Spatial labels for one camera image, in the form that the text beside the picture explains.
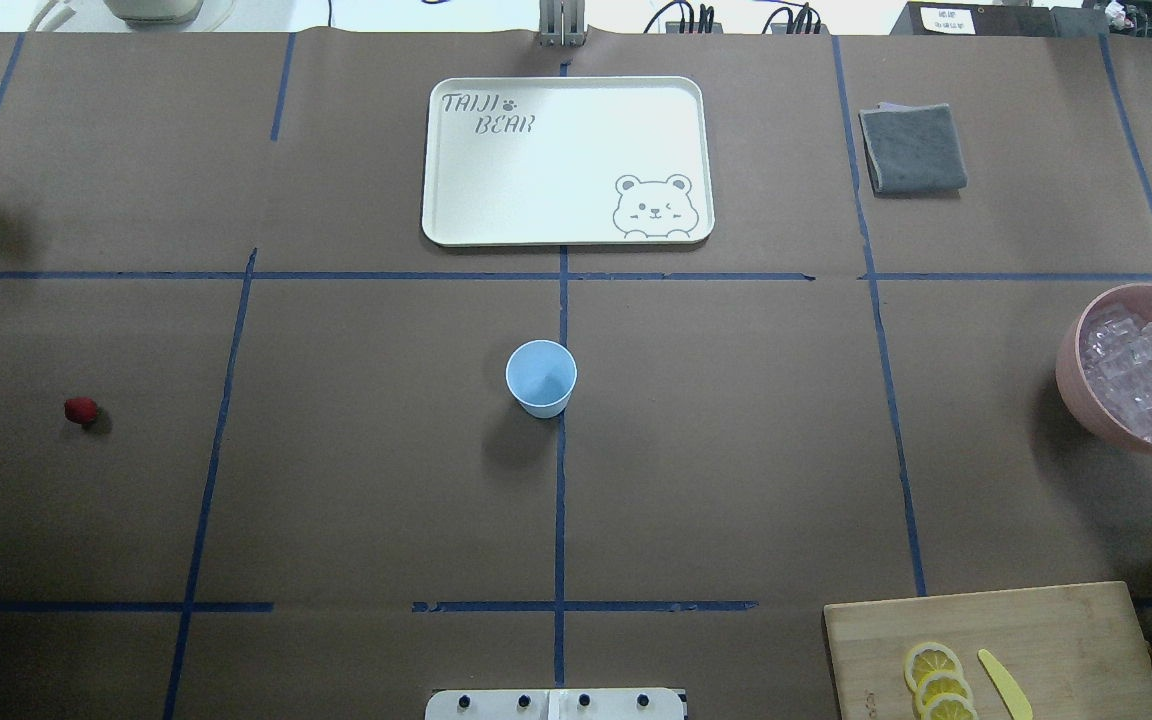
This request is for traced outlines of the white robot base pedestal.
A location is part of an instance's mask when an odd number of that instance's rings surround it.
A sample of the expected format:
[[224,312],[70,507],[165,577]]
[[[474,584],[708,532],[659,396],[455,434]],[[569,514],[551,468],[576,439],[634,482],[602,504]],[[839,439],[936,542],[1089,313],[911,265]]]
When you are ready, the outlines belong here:
[[425,719],[687,719],[684,691],[664,687],[453,689]]

